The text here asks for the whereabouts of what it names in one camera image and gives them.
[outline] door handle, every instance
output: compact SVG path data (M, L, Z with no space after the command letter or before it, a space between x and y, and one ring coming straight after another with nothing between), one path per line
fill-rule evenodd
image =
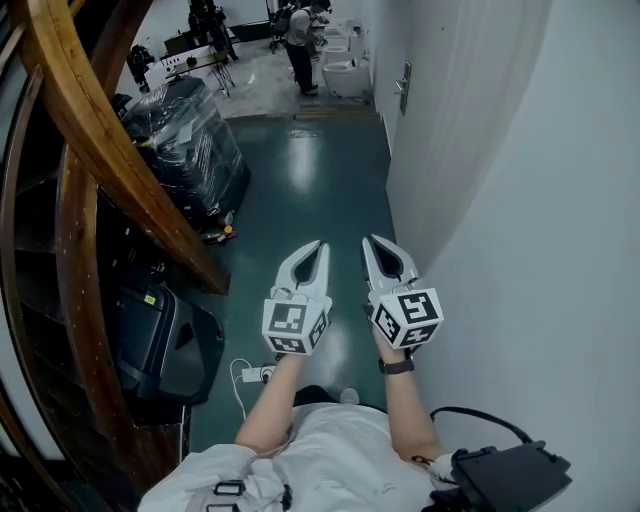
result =
M407 86L408 80L406 78L403 78L402 80L396 80L396 87L398 88L398 90L396 92L394 92L394 94L404 94L407 92L406 90L406 86Z

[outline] watch strap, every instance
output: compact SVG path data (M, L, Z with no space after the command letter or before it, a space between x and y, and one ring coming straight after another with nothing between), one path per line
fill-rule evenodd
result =
M415 370L412 357L408 357L399 363L392 364L385 364L385 362L380 359L378 360L378 367L380 368L380 373L382 373L382 375L399 375L401 373L412 372Z

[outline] white shirt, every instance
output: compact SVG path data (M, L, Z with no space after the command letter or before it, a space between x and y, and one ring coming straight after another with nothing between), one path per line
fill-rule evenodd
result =
M293 46L304 46L304 39L300 39L296 36L296 31L307 32L311 26L311 11L308 8L299 9L291 15L289 20L289 30L287 31L284 39L287 43Z
M272 459L247 448L217 445L190 454L143 498L141 512L184 512L200 489L244 481L237 501L242 512L282 510L284 484L292 492L292 511L419 512L429 494L451 478L451 456L438 459L429 473L401 460L391 448L387 415L357 405L316 404L294 410L288 446Z

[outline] strap buckle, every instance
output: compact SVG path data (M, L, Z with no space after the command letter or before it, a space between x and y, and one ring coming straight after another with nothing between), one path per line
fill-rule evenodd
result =
M213 494L216 496L242 496L244 491L245 486L242 480L227 480L217 483Z

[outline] glossy floor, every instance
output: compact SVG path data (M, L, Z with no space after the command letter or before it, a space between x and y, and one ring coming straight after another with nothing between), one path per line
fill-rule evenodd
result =
M182 295L224 316L227 345L210 399L193 408L191 450L232 442L241 422L229 363L272 364L260 335L262 306L280 263L300 246L331 246L332 325L309 358L300 386L319 384L338 397L346 387L362 403L384 407L383 379L362 310L368 287L362 237L393 239L386 195L389 154L377 121L261 121L233 125L253 177L234 223L238 238L216 250L233 274L227 298L184 289ZM234 365L240 375L242 363ZM263 385L238 382L247 410Z
M313 61L314 82L319 85L318 96L305 97L293 80L293 69L284 47L275 54L269 49L270 39L236 43L239 62L229 62L227 69L235 83L230 97L219 90L214 74L208 68L191 72L216 91L216 104L225 118L257 114L296 113L310 106L360 106L362 102L329 94L322 76L322 60Z

